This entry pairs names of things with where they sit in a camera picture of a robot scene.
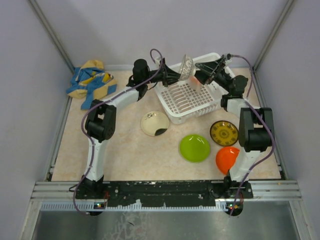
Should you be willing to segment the pink ceramic mug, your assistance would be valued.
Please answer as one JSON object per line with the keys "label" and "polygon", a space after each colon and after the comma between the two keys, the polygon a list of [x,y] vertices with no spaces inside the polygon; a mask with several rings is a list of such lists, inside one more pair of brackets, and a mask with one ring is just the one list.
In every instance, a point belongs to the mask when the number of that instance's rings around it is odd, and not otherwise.
{"label": "pink ceramic mug", "polygon": [[189,78],[189,86],[196,93],[199,93],[202,88],[202,84],[199,82],[199,80],[195,76],[191,76]]}

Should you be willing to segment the white patterned small bowl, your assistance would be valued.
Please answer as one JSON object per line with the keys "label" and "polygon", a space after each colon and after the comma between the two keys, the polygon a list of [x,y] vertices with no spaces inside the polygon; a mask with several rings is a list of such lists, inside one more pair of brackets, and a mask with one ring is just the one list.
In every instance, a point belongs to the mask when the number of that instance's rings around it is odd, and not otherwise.
{"label": "white patterned small bowl", "polygon": [[179,81],[188,80],[190,77],[195,75],[196,66],[190,56],[186,54],[183,56],[178,73],[180,74],[178,79]]}

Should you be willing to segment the white plastic dish rack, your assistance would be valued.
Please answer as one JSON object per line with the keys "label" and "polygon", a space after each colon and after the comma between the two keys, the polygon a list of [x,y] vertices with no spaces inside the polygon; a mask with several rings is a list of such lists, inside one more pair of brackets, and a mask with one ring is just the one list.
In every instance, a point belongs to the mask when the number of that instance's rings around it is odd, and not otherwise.
{"label": "white plastic dish rack", "polygon": [[[211,62],[222,56],[213,52],[193,58],[193,63]],[[230,61],[226,62],[225,70],[235,77],[236,75],[228,67]],[[181,63],[178,63],[169,67],[179,72],[180,66]],[[169,119],[176,125],[184,123],[191,117],[200,117],[221,108],[222,95],[227,93],[214,81],[211,84],[202,85],[200,92],[197,93],[190,88],[189,79],[178,81],[170,86],[159,83],[155,87],[155,92]]]}

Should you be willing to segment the blue and yellow cloth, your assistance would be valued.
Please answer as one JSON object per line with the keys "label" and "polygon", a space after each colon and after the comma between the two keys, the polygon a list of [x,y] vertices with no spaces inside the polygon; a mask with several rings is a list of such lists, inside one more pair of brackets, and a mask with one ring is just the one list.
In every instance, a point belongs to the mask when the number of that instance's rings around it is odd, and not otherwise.
{"label": "blue and yellow cloth", "polygon": [[80,109],[89,110],[93,100],[100,100],[117,90],[118,82],[105,70],[100,60],[88,60],[74,69],[66,94],[74,99],[84,99]]}

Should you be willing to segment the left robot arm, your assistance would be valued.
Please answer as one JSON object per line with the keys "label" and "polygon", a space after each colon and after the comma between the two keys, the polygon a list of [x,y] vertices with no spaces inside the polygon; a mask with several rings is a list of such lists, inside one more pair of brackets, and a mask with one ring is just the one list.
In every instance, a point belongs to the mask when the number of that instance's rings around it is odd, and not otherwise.
{"label": "left robot arm", "polygon": [[116,130],[117,113],[141,100],[148,91],[148,84],[161,82],[167,87],[178,82],[182,73],[170,69],[164,60],[157,70],[150,70],[146,60],[138,59],[133,64],[132,76],[125,88],[106,100],[93,100],[84,117],[82,131],[88,137],[87,164],[76,192],[86,191],[97,199],[103,195],[103,165],[105,148]]}

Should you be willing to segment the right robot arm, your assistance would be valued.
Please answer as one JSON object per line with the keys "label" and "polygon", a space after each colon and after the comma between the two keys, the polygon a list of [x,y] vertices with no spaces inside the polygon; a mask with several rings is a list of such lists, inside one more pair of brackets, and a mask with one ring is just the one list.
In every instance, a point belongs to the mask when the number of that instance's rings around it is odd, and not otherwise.
{"label": "right robot arm", "polygon": [[[195,77],[203,85],[217,83],[227,93],[222,95],[220,106],[226,112],[239,119],[239,154],[235,164],[227,172],[223,192],[229,198],[235,198],[247,180],[253,168],[272,155],[275,148],[274,121],[271,108],[252,106],[244,97],[249,79],[243,75],[231,76],[225,70],[232,54],[223,55],[210,62],[197,62]],[[260,155],[271,147],[270,153],[257,161]]]}

